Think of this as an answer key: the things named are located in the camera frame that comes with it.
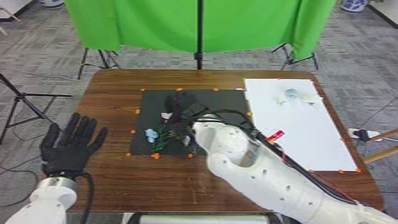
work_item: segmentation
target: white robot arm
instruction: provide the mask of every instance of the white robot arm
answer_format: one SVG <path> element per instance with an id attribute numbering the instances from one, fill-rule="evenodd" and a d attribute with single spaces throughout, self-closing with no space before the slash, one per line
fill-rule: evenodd
<path id="1" fill-rule="evenodd" d="M 46 178 L 30 195 L 30 204 L 5 224 L 66 224 L 66 210 L 76 202 L 75 181 L 66 177 Z"/>
<path id="2" fill-rule="evenodd" d="M 212 115 L 201 120 L 194 132 L 208 153 L 210 171 L 265 209 L 306 224 L 398 223 L 359 202 L 347 203 L 331 197 L 238 127 L 220 123 Z"/>

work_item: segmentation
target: white sheet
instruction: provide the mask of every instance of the white sheet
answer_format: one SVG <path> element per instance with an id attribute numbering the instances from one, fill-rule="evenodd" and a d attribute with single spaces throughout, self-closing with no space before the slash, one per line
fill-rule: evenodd
<path id="1" fill-rule="evenodd" d="M 284 131 L 277 143 L 306 169 L 355 171 L 322 99 L 313 106 L 300 99 L 288 100 L 283 105 L 279 103 L 284 91 L 291 88 L 300 95 L 318 95 L 311 80 L 245 79 L 254 125 L 267 136 L 279 129 Z"/>

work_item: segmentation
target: table surface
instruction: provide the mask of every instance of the table surface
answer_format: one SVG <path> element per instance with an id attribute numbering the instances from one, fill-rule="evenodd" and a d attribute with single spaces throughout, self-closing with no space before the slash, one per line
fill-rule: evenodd
<path id="1" fill-rule="evenodd" d="M 382 196 L 366 165 L 355 150 L 345 127 L 315 75 L 291 71 L 185 71 L 185 70 L 101 70 L 92 78 L 78 113 L 98 119 L 108 127 L 107 143 L 96 152 L 87 170 L 96 182 L 92 211 L 137 212 L 245 212 L 265 209 L 233 190 L 226 181 L 206 168 L 206 157 L 128 156 L 135 110 L 140 105 L 142 89 L 236 89 L 245 78 L 311 79 L 345 139 L 359 172 L 316 172 L 361 202 L 382 209 Z M 73 210 L 84 210 L 87 185 L 78 189 Z"/>

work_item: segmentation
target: green screen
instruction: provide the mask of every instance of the green screen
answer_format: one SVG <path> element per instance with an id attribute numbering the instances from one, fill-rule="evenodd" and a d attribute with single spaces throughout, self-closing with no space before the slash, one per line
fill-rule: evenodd
<path id="1" fill-rule="evenodd" d="M 66 0 L 87 48 L 197 50 L 197 0 Z M 334 0 L 204 0 L 204 52 L 290 43 L 311 56 Z"/>

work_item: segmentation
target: orange tape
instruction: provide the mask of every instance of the orange tape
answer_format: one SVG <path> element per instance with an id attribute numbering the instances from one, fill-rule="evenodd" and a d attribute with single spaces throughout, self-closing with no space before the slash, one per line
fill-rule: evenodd
<path id="1" fill-rule="evenodd" d="M 158 159 L 160 159 L 160 153 L 158 153 L 158 152 L 153 153 L 153 154 L 151 154 L 151 157 L 153 157 L 155 160 L 158 160 Z"/>

